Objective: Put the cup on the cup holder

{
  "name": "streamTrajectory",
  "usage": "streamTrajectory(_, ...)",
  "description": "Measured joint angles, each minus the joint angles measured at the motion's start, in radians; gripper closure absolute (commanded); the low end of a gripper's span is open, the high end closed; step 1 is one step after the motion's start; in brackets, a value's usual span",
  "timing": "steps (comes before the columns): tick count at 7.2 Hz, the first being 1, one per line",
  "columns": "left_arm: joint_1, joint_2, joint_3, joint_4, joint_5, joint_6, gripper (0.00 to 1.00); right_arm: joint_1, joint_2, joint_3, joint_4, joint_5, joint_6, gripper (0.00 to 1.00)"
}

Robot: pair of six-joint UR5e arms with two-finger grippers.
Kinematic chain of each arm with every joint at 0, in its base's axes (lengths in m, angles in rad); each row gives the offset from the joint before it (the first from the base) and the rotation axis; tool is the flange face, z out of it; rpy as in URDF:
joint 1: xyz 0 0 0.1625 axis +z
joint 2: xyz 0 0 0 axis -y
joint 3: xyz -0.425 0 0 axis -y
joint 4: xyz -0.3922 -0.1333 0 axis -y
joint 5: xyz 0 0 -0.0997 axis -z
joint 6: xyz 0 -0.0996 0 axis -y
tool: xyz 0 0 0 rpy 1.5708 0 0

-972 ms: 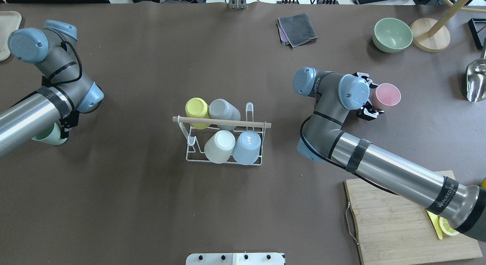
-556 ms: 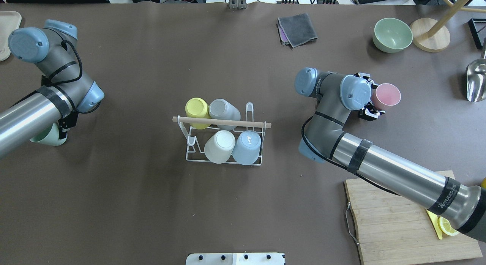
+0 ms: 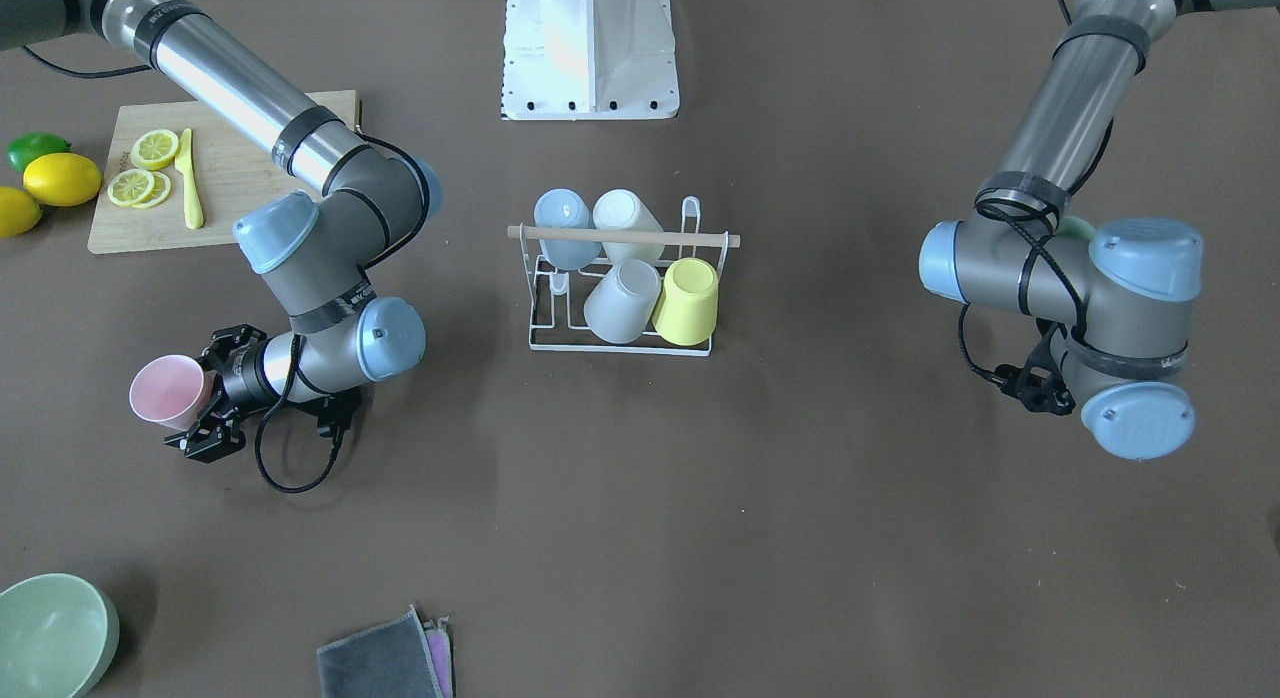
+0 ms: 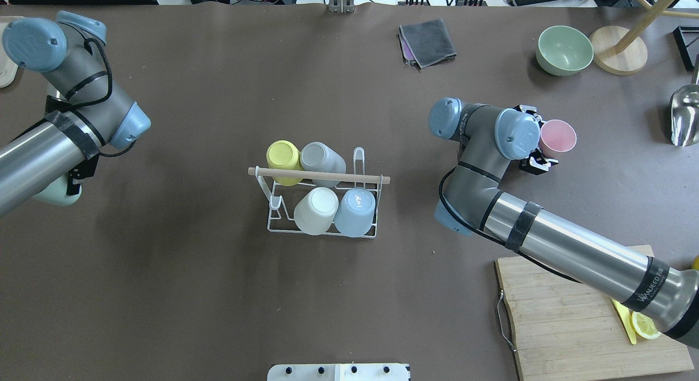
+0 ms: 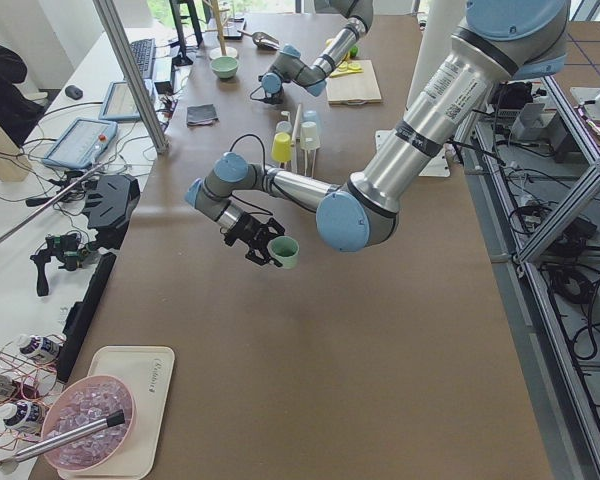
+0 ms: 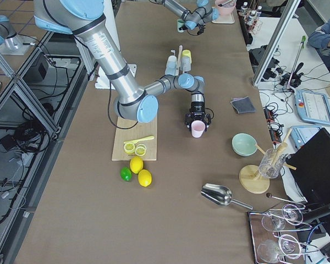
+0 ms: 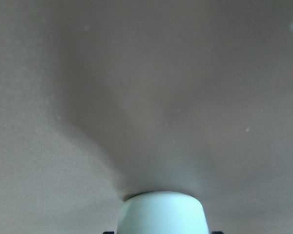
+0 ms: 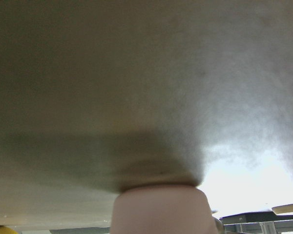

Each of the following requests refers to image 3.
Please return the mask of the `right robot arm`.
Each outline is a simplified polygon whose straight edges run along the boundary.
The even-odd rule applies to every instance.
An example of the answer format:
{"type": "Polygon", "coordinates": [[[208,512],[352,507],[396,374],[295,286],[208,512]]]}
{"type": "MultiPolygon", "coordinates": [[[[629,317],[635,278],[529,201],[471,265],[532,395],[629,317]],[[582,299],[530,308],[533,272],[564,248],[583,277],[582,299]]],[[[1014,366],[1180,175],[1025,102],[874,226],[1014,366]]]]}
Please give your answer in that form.
{"type": "Polygon", "coordinates": [[[361,388],[410,370],[425,353],[417,311],[378,296],[367,272],[436,211],[436,175],[349,129],[189,0],[3,0],[3,47],[77,33],[97,35],[173,79],[305,187],[232,227],[289,330],[216,332],[198,357],[209,392],[166,443],[209,464],[244,447],[247,418],[296,406],[339,448],[361,388]]]}

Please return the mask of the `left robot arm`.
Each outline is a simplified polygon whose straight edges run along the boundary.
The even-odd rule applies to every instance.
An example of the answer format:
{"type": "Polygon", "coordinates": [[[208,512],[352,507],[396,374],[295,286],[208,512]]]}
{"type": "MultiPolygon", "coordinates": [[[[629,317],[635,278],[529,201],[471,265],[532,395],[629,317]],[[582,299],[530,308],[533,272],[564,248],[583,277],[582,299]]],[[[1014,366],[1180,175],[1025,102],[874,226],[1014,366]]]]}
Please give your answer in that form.
{"type": "Polygon", "coordinates": [[[1121,99],[1179,15],[1277,0],[1074,0],[1047,77],[972,215],[924,238],[932,293],[1034,319],[1019,364],[969,370],[1033,414],[1078,414],[1097,444],[1130,461],[1181,448],[1197,415],[1179,377],[1201,295],[1203,237],[1170,218],[1092,227],[1068,207],[1110,142],[1121,99]]]}

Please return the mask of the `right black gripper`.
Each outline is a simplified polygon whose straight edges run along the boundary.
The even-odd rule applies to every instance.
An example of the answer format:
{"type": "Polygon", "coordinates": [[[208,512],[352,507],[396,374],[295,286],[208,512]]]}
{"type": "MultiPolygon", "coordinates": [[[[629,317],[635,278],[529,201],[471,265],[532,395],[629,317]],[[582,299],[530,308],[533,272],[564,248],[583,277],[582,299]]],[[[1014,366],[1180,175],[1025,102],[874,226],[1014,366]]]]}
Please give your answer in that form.
{"type": "Polygon", "coordinates": [[[266,334],[251,325],[214,332],[198,359],[212,373],[210,397],[198,421],[187,432],[168,435],[164,444],[201,464],[243,450],[247,441],[239,421],[269,409],[269,380],[262,368],[266,347],[266,334]]]}

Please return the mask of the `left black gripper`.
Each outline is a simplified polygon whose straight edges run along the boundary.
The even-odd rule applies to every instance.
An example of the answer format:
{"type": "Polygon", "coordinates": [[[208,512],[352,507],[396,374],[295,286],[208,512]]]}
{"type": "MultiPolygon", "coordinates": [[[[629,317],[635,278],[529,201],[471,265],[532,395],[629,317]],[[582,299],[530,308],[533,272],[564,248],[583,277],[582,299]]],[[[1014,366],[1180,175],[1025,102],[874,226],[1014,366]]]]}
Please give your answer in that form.
{"type": "Polygon", "coordinates": [[[1021,366],[1007,366],[1007,394],[1033,414],[1070,415],[1076,403],[1068,388],[1052,341],[1059,328],[1041,328],[1041,338],[1021,366]]]}

